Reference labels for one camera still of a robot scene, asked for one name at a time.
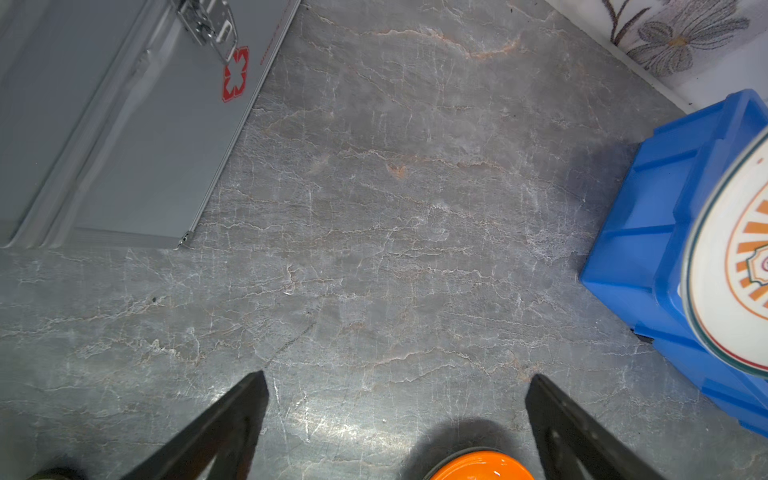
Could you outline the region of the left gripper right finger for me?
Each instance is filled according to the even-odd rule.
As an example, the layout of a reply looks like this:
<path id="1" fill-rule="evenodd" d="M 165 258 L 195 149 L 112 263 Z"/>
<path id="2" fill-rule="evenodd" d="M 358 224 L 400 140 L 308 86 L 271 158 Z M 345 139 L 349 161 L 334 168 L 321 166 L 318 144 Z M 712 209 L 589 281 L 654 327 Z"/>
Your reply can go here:
<path id="1" fill-rule="evenodd" d="M 547 479 L 663 479 L 548 377 L 532 377 L 525 405 Z"/>

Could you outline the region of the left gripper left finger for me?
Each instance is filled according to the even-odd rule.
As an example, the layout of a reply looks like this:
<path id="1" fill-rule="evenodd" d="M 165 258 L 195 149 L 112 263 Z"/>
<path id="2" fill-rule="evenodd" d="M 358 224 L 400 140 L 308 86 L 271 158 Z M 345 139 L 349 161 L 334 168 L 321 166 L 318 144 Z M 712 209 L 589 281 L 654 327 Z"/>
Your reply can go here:
<path id="1" fill-rule="evenodd" d="M 246 479 L 268 402 L 265 374 L 247 374 L 125 477 L 197 479 L 207 471 L 210 479 Z"/>

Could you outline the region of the blue plastic bin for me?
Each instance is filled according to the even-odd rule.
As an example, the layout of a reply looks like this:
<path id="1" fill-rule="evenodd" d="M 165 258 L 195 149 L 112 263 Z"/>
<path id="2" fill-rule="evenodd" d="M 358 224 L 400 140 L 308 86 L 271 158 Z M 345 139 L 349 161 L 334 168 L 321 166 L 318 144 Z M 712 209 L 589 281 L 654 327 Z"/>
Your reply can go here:
<path id="1" fill-rule="evenodd" d="M 767 383 L 696 337 L 679 293 L 687 236 L 706 197 L 767 126 L 745 89 L 660 126 L 641 143 L 580 274 L 581 283 L 721 410 L 767 434 Z"/>

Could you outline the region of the grey metal first aid case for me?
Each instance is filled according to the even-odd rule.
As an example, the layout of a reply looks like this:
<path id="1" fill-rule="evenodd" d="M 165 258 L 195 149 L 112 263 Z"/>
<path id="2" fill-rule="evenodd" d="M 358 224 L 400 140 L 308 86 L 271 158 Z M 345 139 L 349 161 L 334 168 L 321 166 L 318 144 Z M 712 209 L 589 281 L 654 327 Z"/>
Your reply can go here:
<path id="1" fill-rule="evenodd" d="M 295 1 L 5 1 L 1 244 L 193 235 Z"/>

